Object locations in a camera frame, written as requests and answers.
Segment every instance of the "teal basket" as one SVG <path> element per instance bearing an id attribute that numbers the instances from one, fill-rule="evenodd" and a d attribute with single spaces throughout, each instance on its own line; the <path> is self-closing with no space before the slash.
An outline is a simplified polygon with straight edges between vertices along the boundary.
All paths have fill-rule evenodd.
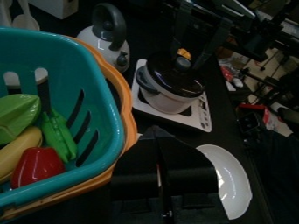
<path id="1" fill-rule="evenodd" d="M 48 72 L 41 85 L 35 79 L 37 68 Z M 55 108 L 67 118 L 79 155 L 63 174 L 13 190 L 9 181 L 0 185 L 0 217 L 7 209 L 96 177 L 116 162 L 124 147 L 124 128 L 111 88 L 83 45 L 61 35 L 0 27 L 0 97 L 11 93 L 7 72 L 19 75 L 21 93 L 39 95 L 43 109 Z"/>

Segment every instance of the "black table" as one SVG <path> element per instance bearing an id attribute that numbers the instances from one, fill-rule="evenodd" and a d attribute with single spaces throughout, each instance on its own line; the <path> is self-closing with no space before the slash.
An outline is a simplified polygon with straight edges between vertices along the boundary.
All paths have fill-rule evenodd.
<path id="1" fill-rule="evenodd" d="M 32 7 L 32 14 L 40 23 L 41 30 L 76 37 L 79 32 L 89 26 L 91 12 L 100 1 L 80 1 L 79 13 L 59 20 L 39 9 Z M 140 17 L 131 11 L 123 10 L 127 23 L 127 43 L 131 51 L 131 66 L 124 73 L 128 83 L 132 83 L 136 61 L 145 59 L 148 55 L 159 50 L 168 49 L 172 41 L 172 24 L 167 12 L 160 16 Z M 216 144 L 229 151 L 241 163 L 249 180 L 252 200 L 241 217 L 231 223 L 271 223 L 271 215 L 267 209 L 267 201 L 253 164 L 247 154 L 245 146 L 239 131 L 235 107 L 229 100 L 229 92 L 220 74 L 217 61 L 211 58 L 204 65 L 203 75 L 207 81 L 207 97 L 211 115 L 211 133 L 179 129 L 164 122 L 135 114 L 137 131 L 143 133 L 153 124 L 173 134 L 180 140 L 196 147 L 201 144 Z M 88 192 L 73 199 L 68 199 L 57 205 L 12 221 L 12 223 L 105 223 L 108 212 L 108 185 Z"/>

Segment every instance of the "toy vegetable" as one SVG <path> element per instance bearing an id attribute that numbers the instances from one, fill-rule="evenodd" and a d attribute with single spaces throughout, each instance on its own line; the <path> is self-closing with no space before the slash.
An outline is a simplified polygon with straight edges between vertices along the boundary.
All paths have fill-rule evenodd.
<path id="1" fill-rule="evenodd" d="M 41 132 L 47 144 L 57 151 L 61 161 L 68 163 L 77 156 L 77 145 L 67 121 L 53 108 L 51 116 L 45 112 L 41 114 Z"/>
<path id="2" fill-rule="evenodd" d="M 13 173 L 15 167 L 24 151 L 29 147 L 40 146 L 43 133 L 37 127 L 28 127 L 21 135 L 0 150 L 0 184 Z"/>
<path id="3" fill-rule="evenodd" d="M 64 172 L 64 165 L 53 148 L 32 147 L 23 153 L 13 170 L 12 188 L 29 185 Z"/>
<path id="4" fill-rule="evenodd" d="M 41 100 L 32 94 L 9 94 L 0 98 L 0 144 L 13 141 L 41 112 Z"/>

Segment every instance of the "red object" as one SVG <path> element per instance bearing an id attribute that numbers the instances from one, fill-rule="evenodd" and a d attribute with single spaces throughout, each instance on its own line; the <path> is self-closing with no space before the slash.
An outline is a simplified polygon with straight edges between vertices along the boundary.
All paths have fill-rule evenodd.
<path id="1" fill-rule="evenodd" d="M 13 170 L 12 188 L 29 185 L 64 171 L 64 164 L 53 148 L 28 148 Z"/>
<path id="2" fill-rule="evenodd" d="M 225 67 L 225 66 L 220 66 L 219 68 L 220 68 L 220 71 L 221 71 L 221 74 L 223 74 L 225 80 L 232 81 L 233 80 L 233 74 L 229 71 L 229 68 Z"/>

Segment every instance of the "black pot lid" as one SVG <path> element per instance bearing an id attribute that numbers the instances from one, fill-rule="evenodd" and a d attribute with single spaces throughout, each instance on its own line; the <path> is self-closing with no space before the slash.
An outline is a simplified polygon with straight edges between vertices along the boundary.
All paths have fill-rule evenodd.
<path id="1" fill-rule="evenodd" d="M 175 67 L 171 54 L 157 52 L 147 59 L 145 67 L 155 82 L 171 93 L 193 98 L 201 95 L 204 79 L 200 72 L 192 69 L 180 71 Z"/>

